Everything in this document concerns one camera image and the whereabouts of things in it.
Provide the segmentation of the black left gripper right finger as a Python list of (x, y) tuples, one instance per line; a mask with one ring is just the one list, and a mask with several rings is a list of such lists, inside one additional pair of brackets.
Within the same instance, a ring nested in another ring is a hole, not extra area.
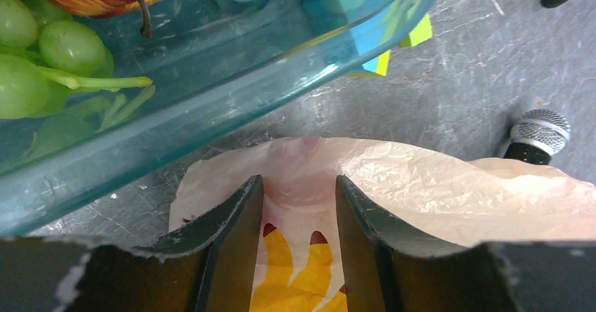
[(350, 311), (594, 311), (593, 241), (483, 242), (426, 233), (336, 180)]

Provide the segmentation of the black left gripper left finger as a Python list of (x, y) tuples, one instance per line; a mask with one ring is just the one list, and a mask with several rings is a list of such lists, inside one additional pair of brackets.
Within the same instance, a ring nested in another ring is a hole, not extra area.
[(99, 236), (1, 239), (2, 311), (247, 311), (260, 176), (146, 246)]

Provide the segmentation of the translucent banana print plastic bag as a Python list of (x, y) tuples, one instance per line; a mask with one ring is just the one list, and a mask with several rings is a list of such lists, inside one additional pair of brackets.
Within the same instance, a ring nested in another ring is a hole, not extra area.
[(345, 311), (335, 180), (414, 227), (469, 247), (484, 240), (592, 240), (595, 187), (554, 167), (355, 138), (278, 138), (192, 164), (169, 214), (176, 230), (249, 177), (264, 184), (251, 311)]

